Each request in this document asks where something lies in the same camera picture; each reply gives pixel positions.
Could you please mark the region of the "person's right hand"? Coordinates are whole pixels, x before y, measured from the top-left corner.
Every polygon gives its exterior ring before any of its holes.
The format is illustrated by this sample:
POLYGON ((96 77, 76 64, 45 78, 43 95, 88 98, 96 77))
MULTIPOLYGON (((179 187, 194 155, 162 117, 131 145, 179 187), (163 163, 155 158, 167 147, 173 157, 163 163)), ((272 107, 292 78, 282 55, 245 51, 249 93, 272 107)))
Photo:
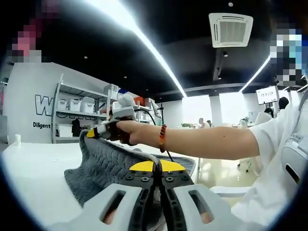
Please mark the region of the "person's right hand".
POLYGON ((161 128, 155 125, 138 123, 136 121, 120 121, 117 128, 125 133, 120 142, 128 145, 144 144, 151 147, 159 147, 159 134, 161 128))

